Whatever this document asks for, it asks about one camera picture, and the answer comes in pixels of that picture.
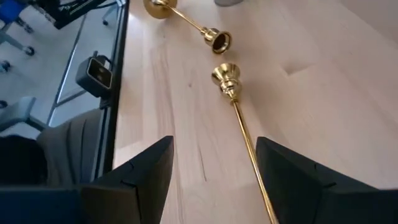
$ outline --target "chair backrest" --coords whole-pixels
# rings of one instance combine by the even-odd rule
[[[5,24],[14,22],[25,7],[25,4],[15,0],[4,0],[0,5],[0,20]]]
[[[36,98],[32,96],[22,97],[17,103],[0,109],[0,132],[20,122],[26,122],[30,118],[30,112]]]

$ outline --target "white floor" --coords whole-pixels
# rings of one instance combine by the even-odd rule
[[[46,122],[65,71],[68,70],[68,73],[61,92],[61,100],[81,90],[75,83],[80,62],[92,55],[95,50],[98,50],[99,54],[111,56],[116,36],[117,11],[109,15],[107,19],[109,25],[104,26],[101,18],[107,10],[108,8],[90,11],[84,21],[81,17],[63,29],[57,30],[35,9],[31,7],[25,9],[20,17],[28,22],[35,32],[28,34],[13,24],[7,33],[24,45],[33,46],[36,54],[30,57],[8,43],[0,44],[0,60],[8,60],[13,66],[10,72],[0,73],[0,100],[12,104],[23,96],[35,96],[37,101],[31,115]],[[82,22],[84,22],[83,28],[73,52],[73,45]],[[67,62],[72,53],[73,57],[68,68]],[[99,99],[85,93],[56,108],[50,125],[62,124],[80,113],[97,108],[99,103]],[[25,124],[19,124],[1,133],[1,135],[6,134],[35,138],[38,132]]]

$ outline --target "wooden table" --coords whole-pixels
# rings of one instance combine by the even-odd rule
[[[268,223],[234,110],[210,78],[233,62],[254,141],[266,136],[367,184],[398,187],[397,6],[181,0],[200,24],[232,33],[231,50],[214,55],[181,18],[154,19],[131,1],[114,166],[173,135],[162,223]]]

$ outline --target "brass candlestick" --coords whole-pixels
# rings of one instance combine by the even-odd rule
[[[254,152],[253,143],[249,134],[248,127],[244,122],[241,107],[239,105],[239,94],[242,90],[241,82],[239,81],[240,69],[237,65],[232,63],[224,63],[216,67],[211,74],[213,82],[220,87],[222,94],[227,97],[234,106],[236,116],[238,117],[239,125],[243,134],[246,148],[248,149],[251,164],[256,173],[257,182],[260,186],[261,194],[266,205],[267,213],[272,224],[278,224],[278,219],[272,208],[271,201],[261,178],[260,170],[257,164],[256,153]]]
[[[199,26],[196,22],[175,8],[177,0],[144,0],[144,5],[146,11],[156,19],[168,18],[173,12],[179,15],[182,19],[200,31],[200,34],[205,38],[205,43],[209,45],[216,54],[226,52],[231,46],[232,36],[229,32]]]

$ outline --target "light wood surface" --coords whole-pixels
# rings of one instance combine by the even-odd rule
[[[232,33],[220,56],[179,17],[160,21],[131,1],[114,166],[175,137],[162,223],[269,222],[234,110],[210,79],[223,62],[240,66],[254,141],[266,136],[367,184],[398,187],[398,49],[374,14],[354,12],[361,2],[181,0],[201,25]]]

